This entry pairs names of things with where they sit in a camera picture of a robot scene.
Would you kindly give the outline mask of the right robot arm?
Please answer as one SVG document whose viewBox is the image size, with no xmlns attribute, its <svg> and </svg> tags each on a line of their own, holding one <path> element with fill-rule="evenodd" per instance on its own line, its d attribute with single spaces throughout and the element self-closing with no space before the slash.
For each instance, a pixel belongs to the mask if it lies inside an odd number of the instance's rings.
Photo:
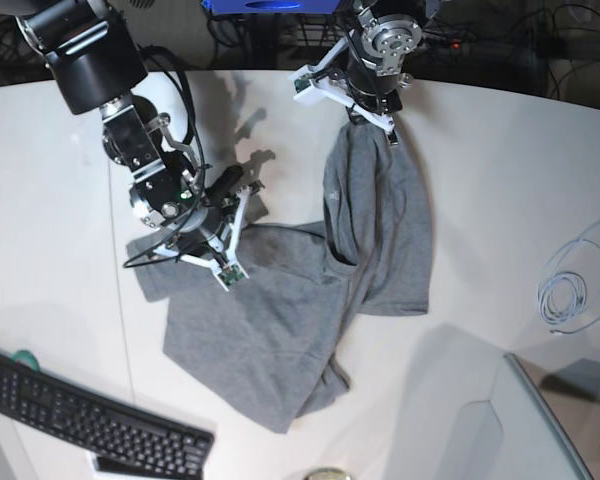
<svg viewBox="0 0 600 480">
<path fill-rule="evenodd" d="M 186 112 L 182 141 L 173 138 L 168 114 L 132 92 L 147 76 L 145 58 L 173 60 L 174 55 L 155 47 L 138 49 L 123 16 L 106 1 L 27 1 L 14 16 L 70 111 L 99 111 L 107 155 L 132 176 L 129 196 L 136 216 L 165 234 L 126 267 L 171 258 L 219 268 L 235 264 L 247 202 L 258 184 L 238 185 L 244 175 L 239 164 L 227 167 L 212 185 L 206 183 L 209 165 L 184 73 L 175 80 Z"/>
</svg>

